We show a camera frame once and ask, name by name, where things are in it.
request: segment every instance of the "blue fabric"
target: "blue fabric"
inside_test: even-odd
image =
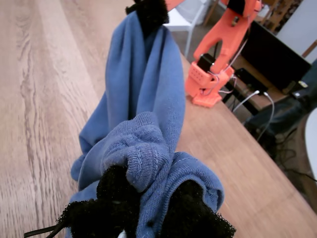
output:
[[[104,171],[121,165],[127,180],[144,192],[138,238],[160,231],[170,197],[185,180],[200,184],[204,202],[218,210],[219,179],[192,156],[174,153],[184,111],[182,64],[171,33],[162,26],[144,39],[136,13],[129,14],[112,36],[106,92],[79,136],[83,155],[71,169],[79,192],[71,201],[95,199]]]

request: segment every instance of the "computer monitor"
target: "computer monitor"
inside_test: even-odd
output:
[[[293,81],[301,80],[311,67],[304,58],[255,21],[241,55],[281,91],[294,84]]]

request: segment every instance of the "black cable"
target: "black cable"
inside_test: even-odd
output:
[[[303,176],[306,176],[306,177],[308,177],[309,179],[311,179],[311,180],[317,182],[316,179],[314,179],[312,176],[310,176],[310,175],[308,175],[308,174],[306,174],[306,173],[302,173],[302,172],[299,172],[299,171],[294,170],[294,169],[285,169],[284,171],[290,171],[290,172],[293,172],[293,173],[298,174],[298,175],[303,175]]]
[[[306,176],[306,177],[308,177],[309,179],[311,179],[311,180],[317,182],[317,180],[316,180],[315,178],[313,178],[312,176],[310,176],[310,175],[308,175],[308,174],[306,174],[306,173],[299,172],[299,171],[297,171],[297,170],[295,170],[295,169],[288,169],[288,168],[285,166],[285,164],[284,164],[285,161],[282,161],[282,160],[279,159],[279,162],[280,162],[280,165],[283,167],[283,170],[284,170],[285,172],[293,172],[293,173],[298,174],[298,175]]]
[[[35,231],[27,232],[27,233],[24,233],[24,238],[32,237],[32,236],[39,235],[39,234],[46,233],[46,232],[51,232],[55,228],[56,228],[56,226],[51,226],[51,227],[46,227],[46,228],[38,229]]]
[[[56,228],[52,231],[51,234],[49,234],[46,238],[53,238],[56,236],[66,225],[64,223],[58,223],[56,225]]]
[[[297,130],[297,128],[292,129],[292,130],[287,134],[287,136],[284,138],[283,141],[278,142],[278,143],[276,143],[276,144],[277,144],[277,145],[284,144],[284,143],[287,141],[287,139],[288,139],[296,130]]]

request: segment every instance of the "chair leg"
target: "chair leg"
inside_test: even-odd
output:
[[[186,47],[185,47],[185,52],[184,52],[184,56],[186,59],[187,59],[188,52],[189,52],[190,42],[192,40],[192,34],[193,34],[193,29],[188,32],[188,36],[187,36]]]

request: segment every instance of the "wood grain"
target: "wood grain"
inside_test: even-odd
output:
[[[0,0],[1,237],[53,225],[76,191],[78,133],[104,92],[111,35],[132,3]],[[236,237],[317,237],[316,215],[224,104],[186,107],[177,149],[219,175]]]

